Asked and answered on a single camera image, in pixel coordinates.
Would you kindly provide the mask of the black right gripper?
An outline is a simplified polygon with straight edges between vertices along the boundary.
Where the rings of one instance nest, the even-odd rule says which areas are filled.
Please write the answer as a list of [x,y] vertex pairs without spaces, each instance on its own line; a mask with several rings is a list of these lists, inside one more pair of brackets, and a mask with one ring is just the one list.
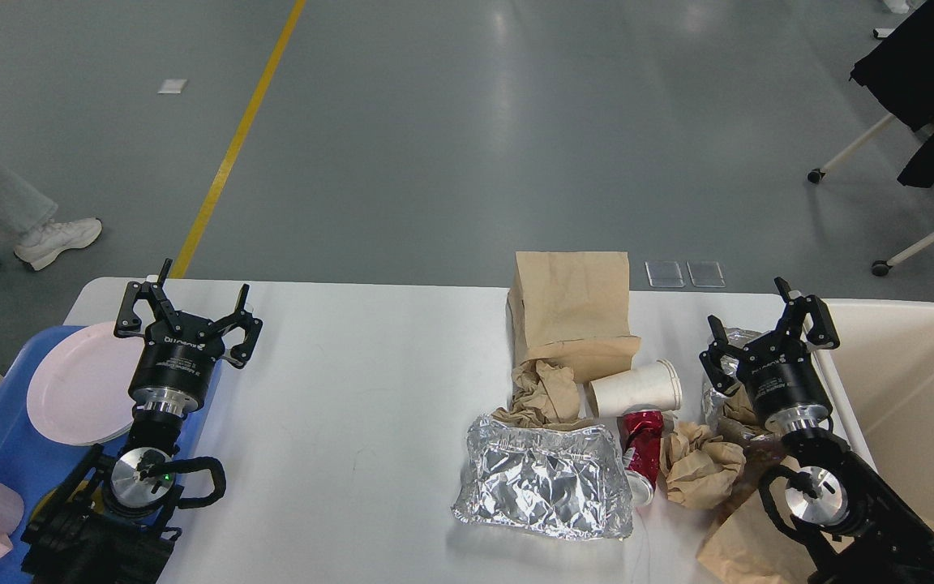
[[[698,354],[705,377],[724,396],[741,389],[748,395],[757,421],[769,432],[796,432],[819,426],[833,413],[812,352],[841,345],[827,304],[815,295],[801,295],[783,277],[774,284],[785,307],[773,329],[773,341],[735,336],[715,315],[708,316],[712,341]],[[735,361],[735,372],[724,370],[724,359]]]

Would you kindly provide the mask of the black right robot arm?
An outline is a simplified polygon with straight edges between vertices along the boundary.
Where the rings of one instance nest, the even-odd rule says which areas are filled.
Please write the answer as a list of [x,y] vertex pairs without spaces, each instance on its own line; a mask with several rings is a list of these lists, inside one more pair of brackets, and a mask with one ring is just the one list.
[[830,424],[833,403],[812,362],[814,350],[840,346],[827,304],[774,282],[783,301],[774,329],[734,346],[710,316],[712,340],[698,356],[715,389],[744,389],[798,463],[760,477],[765,513],[807,550],[811,583],[934,583],[934,531]]

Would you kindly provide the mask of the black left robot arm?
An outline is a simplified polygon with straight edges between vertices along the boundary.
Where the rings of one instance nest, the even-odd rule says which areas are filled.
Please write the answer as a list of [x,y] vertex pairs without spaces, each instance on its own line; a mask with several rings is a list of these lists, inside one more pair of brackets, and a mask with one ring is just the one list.
[[222,463],[179,458],[179,436],[204,407],[218,363],[247,365],[263,322],[247,307],[248,284],[217,320],[175,309],[164,290],[171,265],[127,285],[114,335],[144,344],[127,388],[133,423],[118,453],[94,444],[31,514],[21,569],[36,583],[156,583],[182,535],[169,524],[175,511],[226,492]]

